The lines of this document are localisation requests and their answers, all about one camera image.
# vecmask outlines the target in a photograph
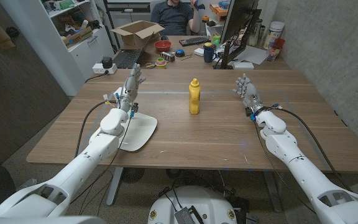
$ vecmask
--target red container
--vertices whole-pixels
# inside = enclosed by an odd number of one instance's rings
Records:
[[[159,51],[159,52],[166,52],[169,50],[169,48],[171,47],[171,42],[167,41],[167,40],[159,40],[156,43],[154,43],[154,47]]]

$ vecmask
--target computer monitor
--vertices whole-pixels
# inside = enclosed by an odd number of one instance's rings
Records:
[[[247,47],[247,40],[251,32],[255,29],[255,23],[260,16],[261,10],[256,9],[258,0],[231,0],[227,18],[224,23],[221,44],[236,35],[240,29],[247,27],[246,32],[241,38],[240,46],[229,53],[230,45],[226,45],[220,65],[216,63],[214,69],[231,69],[227,64],[235,59]]]
[[[227,18],[224,23],[221,44],[234,36],[239,29],[249,23],[252,12],[258,6],[258,0],[231,0]]]

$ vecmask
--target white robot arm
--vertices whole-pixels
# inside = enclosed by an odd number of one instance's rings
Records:
[[[255,86],[244,74],[234,90],[243,99],[251,120],[263,129],[269,152],[289,168],[308,196],[321,223],[358,223],[358,194],[333,184],[298,148],[295,137],[283,120],[275,116],[260,100]]]
[[[125,132],[121,123],[127,122],[127,112],[136,99],[139,84],[145,80],[139,79],[140,75],[140,66],[135,64],[117,102],[120,107],[111,109],[102,119],[84,151],[52,179],[22,189],[6,199],[0,204],[0,218],[59,217],[66,213],[74,194],[94,168],[117,151],[119,138]]]

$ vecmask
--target man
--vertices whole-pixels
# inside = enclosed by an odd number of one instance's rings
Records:
[[[166,0],[156,4],[152,11],[151,22],[160,24],[165,29],[161,35],[187,35],[186,27],[198,33],[200,30],[200,17],[195,8],[196,0],[190,1],[190,6],[180,0]]]

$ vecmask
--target power strip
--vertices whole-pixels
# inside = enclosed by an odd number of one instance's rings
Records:
[[[117,71],[117,65],[114,63],[111,68],[103,68],[103,64],[96,63],[92,69],[95,74],[104,74],[106,70],[109,71],[109,74],[114,74]]]

